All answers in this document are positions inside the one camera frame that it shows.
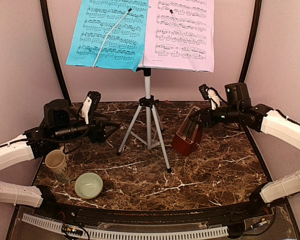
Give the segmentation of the red-brown wooden metronome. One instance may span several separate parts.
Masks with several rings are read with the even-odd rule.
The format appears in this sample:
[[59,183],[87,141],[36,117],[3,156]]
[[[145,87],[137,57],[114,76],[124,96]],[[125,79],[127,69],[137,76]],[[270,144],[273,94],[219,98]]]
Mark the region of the red-brown wooden metronome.
[[190,119],[190,116],[199,110],[197,106],[191,108],[171,142],[171,146],[186,157],[199,147],[202,138],[203,129]]

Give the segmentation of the grey perforated music stand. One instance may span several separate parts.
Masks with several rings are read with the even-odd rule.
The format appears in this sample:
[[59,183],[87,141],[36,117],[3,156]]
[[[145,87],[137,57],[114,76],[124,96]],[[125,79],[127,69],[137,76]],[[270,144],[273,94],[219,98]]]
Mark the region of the grey perforated music stand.
[[[163,158],[166,164],[166,169],[168,173],[172,172],[172,169],[169,164],[167,152],[164,145],[164,140],[162,136],[163,126],[161,124],[161,121],[157,114],[157,108],[156,108],[156,102],[154,99],[154,96],[151,95],[151,69],[142,67],[141,70],[143,71],[144,76],[144,86],[145,86],[145,97],[139,99],[139,106],[137,107],[137,110],[135,111],[135,114],[130,122],[130,125],[128,127],[128,130],[125,134],[125,137],[123,138],[121,145],[119,147],[119,150],[117,151],[117,155],[120,156],[122,153],[122,150],[124,148],[124,145],[128,139],[129,135],[135,136],[137,139],[139,139],[142,143],[144,143],[147,148],[150,150],[158,145],[161,146]],[[144,141],[142,138],[140,138],[138,135],[136,135],[134,132],[132,132],[132,128],[137,120],[137,117],[139,116],[139,113],[141,109],[145,107],[146,110],[146,130],[147,130],[147,141]],[[93,116],[89,115],[91,117],[89,126],[93,123]],[[152,144],[152,120],[155,122],[156,130],[159,137],[159,142],[156,144]]]

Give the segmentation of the lavender sheet music page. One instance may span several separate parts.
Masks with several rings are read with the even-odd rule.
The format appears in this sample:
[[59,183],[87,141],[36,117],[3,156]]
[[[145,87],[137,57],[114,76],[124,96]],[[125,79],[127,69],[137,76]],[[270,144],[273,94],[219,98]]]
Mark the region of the lavender sheet music page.
[[144,67],[214,72],[213,0],[150,0]]

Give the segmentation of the blue sheet music page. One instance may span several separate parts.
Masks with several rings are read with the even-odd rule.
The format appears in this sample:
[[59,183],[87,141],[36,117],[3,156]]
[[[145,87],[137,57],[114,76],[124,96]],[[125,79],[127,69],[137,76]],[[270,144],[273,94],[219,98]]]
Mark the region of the blue sheet music page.
[[135,72],[145,49],[147,0],[83,0],[66,64]]

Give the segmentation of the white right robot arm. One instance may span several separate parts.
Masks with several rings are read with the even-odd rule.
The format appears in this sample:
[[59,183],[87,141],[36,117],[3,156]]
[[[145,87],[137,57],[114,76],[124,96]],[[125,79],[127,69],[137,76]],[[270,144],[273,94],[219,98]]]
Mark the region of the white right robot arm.
[[[225,100],[213,87],[201,85],[198,89],[211,106],[192,114],[190,119],[204,128],[220,123],[239,123],[300,150],[300,123],[265,104],[252,105],[248,87],[243,82],[227,84],[224,88]],[[265,204],[294,194],[300,194],[300,170],[259,187],[245,205],[245,213],[256,217],[264,210]]]

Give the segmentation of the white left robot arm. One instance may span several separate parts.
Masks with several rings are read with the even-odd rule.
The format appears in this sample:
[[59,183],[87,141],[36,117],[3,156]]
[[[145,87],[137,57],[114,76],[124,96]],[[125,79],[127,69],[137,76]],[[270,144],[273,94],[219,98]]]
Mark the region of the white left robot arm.
[[[0,145],[0,171],[18,163],[31,161],[57,150],[61,144],[87,137],[92,143],[103,143],[119,127],[104,114],[96,113],[98,100],[87,98],[76,113],[65,99],[44,105],[44,117],[38,127],[29,129]],[[47,186],[23,186],[0,181],[0,203],[27,205],[41,210],[50,218],[61,213],[55,196]]]

